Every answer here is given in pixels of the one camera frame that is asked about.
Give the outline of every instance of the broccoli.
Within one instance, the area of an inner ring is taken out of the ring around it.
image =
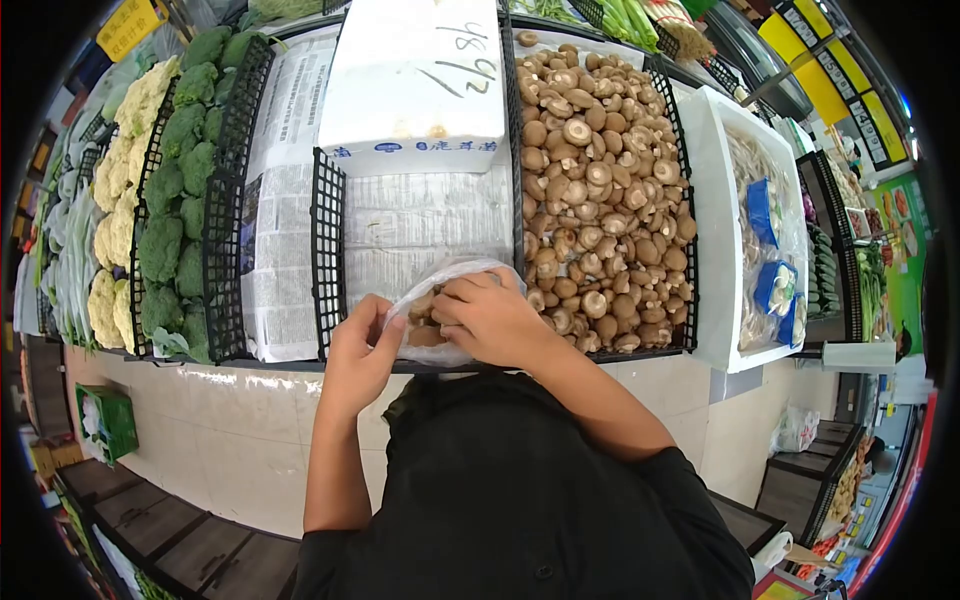
[[[183,298],[196,298],[204,294],[203,252],[200,242],[190,242],[180,255],[177,265],[177,293]]]
[[[143,199],[152,215],[170,212],[170,203],[183,191],[183,173],[173,160],[164,161],[143,184]]]
[[[174,91],[174,108],[180,108],[191,102],[210,102],[213,100],[213,82],[217,81],[217,67],[212,62],[195,64],[180,76]]]
[[[260,32],[240,32],[236,36],[233,36],[229,39],[227,44],[224,46],[224,54],[220,57],[220,68],[226,69],[228,67],[238,67],[240,63],[243,62],[243,57],[247,54],[247,47],[250,45],[251,39],[253,37],[259,37],[263,41],[267,41],[267,37]]]
[[[147,219],[147,228],[136,245],[140,273],[151,281],[169,281],[177,271],[183,221],[157,215]]]
[[[206,314],[202,304],[191,304],[183,318],[183,339],[187,354],[198,363],[210,364],[210,343],[206,337]]]
[[[193,38],[180,60],[180,70],[186,71],[191,66],[204,62],[216,62],[224,50],[224,42],[230,37],[229,25],[222,25],[208,29]]]
[[[213,107],[206,112],[204,120],[204,141],[217,143],[220,137],[220,128],[224,124],[224,110],[220,107]]]
[[[180,157],[183,172],[183,189],[191,196],[206,196],[206,180],[216,170],[213,155],[217,147],[210,142],[200,142],[193,150]]]
[[[140,316],[143,319],[143,333],[148,338],[154,335],[157,327],[168,331],[178,331],[183,325],[183,310],[177,294],[166,285],[148,285],[140,301]]]
[[[204,131],[206,109],[199,102],[184,105],[170,115],[160,135],[160,151],[164,158],[176,158],[190,152]]]
[[[204,199],[187,196],[180,204],[183,235],[191,240],[204,239]]]
[[[230,97],[230,91],[233,89],[233,83],[237,79],[236,71],[229,71],[224,73],[224,78],[217,82],[216,88],[213,90],[213,103],[217,106],[225,106],[227,104],[227,98]]]

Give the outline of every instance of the tile floor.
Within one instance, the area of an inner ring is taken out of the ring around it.
[[[126,467],[215,515],[301,536],[321,373],[161,368],[112,354],[84,356],[82,350],[68,350],[66,362],[71,390],[75,381],[108,384],[132,399],[140,447],[120,459]],[[829,418],[837,386],[835,373],[796,371],[786,359],[764,369],[762,387],[708,405],[710,369],[687,355],[603,368],[663,421],[712,490],[749,506],[787,401]],[[410,377],[391,376],[360,415],[361,459],[374,510],[386,481],[390,438],[379,415]]]

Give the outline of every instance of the yellow price sign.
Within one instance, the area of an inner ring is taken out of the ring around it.
[[[119,62],[147,34],[166,22],[149,0],[125,0],[97,34],[97,45],[110,60]]]

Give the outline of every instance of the newspaper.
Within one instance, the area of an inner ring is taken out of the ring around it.
[[[266,362],[317,358],[310,251],[313,145],[339,26],[286,40],[259,116],[241,227],[241,286],[251,352]],[[347,179],[344,257],[349,310],[366,294],[398,300],[434,262],[482,255],[512,264],[511,153],[484,174]]]
[[[317,357],[310,265],[313,144],[338,31],[328,27],[285,40],[288,50],[274,59],[253,133],[240,284],[249,347],[266,362]]]

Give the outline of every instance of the white foam box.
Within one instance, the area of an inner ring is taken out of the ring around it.
[[[783,137],[723,94],[703,86],[677,102],[690,160],[697,220],[697,347],[692,355],[723,372],[741,372],[783,358],[802,347],[776,341],[744,352],[737,349],[743,308],[743,246],[733,161],[725,126],[752,136],[787,178],[783,230],[805,236],[800,179],[793,151]],[[796,290],[807,290],[806,240],[791,260]]]
[[[495,0],[354,0],[317,145],[350,177],[484,173],[504,143]]]

